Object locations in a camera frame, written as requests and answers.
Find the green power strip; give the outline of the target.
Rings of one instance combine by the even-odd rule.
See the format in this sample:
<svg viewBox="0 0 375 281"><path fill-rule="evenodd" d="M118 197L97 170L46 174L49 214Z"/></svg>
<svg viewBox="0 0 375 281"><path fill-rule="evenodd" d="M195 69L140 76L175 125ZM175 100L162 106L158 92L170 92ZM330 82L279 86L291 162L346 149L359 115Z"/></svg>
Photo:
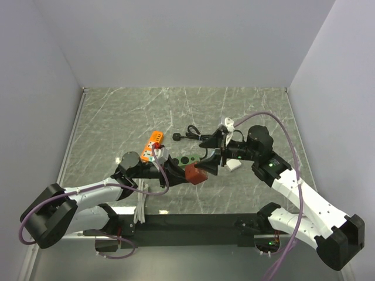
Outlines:
<svg viewBox="0 0 375 281"><path fill-rule="evenodd" d="M177 166L181 168L185 168L187 165L190 165L195 162L199 162L200 156L196 154L183 155L183 156L174 157L172 160Z"/></svg>

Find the red cube socket adapter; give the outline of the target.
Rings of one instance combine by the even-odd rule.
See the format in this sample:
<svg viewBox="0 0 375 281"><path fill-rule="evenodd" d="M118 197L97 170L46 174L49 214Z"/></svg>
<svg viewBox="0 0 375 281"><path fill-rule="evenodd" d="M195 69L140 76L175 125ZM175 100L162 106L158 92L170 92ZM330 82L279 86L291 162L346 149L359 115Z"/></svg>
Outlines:
<svg viewBox="0 0 375 281"><path fill-rule="evenodd" d="M195 164L192 163L185 167L185 179L189 183L197 185L206 181L208 179L208 175L206 171L196 168Z"/></svg>

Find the orange power strip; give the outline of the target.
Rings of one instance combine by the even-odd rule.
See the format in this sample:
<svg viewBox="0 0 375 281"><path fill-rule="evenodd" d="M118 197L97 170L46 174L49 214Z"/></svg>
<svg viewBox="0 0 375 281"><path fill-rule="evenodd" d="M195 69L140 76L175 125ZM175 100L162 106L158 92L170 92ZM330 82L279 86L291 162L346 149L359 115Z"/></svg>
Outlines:
<svg viewBox="0 0 375 281"><path fill-rule="evenodd" d="M154 143L162 143L163 133L160 131L153 131L150 138L145 145L140 158L143 162L148 162L149 158L152 157L152 147Z"/></svg>

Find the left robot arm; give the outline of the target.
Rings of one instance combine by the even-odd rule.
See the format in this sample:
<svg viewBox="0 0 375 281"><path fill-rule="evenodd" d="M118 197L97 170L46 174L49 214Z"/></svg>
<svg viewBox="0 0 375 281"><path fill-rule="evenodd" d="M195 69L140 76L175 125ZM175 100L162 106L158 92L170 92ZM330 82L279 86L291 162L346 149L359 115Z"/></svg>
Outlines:
<svg viewBox="0 0 375 281"><path fill-rule="evenodd" d="M72 232L94 229L113 234L118 215L108 203L140 193L136 179L159 180L160 195L187 183L185 171L170 156L164 162L143 162L137 152L127 152L114 174L102 181L69 188L55 183L45 188L20 217L19 240L46 249Z"/></svg>

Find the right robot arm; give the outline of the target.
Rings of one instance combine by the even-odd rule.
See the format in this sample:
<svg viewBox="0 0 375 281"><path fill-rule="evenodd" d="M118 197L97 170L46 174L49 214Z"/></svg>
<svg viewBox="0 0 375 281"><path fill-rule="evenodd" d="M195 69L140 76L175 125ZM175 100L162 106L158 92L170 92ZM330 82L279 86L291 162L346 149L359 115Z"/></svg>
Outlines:
<svg viewBox="0 0 375 281"><path fill-rule="evenodd" d="M203 140L199 146L214 152L197 163L196 168L216 175L218 167L229 159L251 161L258 179L302 211L299 218L278 204L269 203L258 212L258 229L265 234L278 230L295 235L315 249L328 267L342 270L364 247L364 221L336 208L299 178L296 170L274 152L274 140L266 127L252 126L247 139L241 142L231 136L232 132L222 126Z"/></svg>

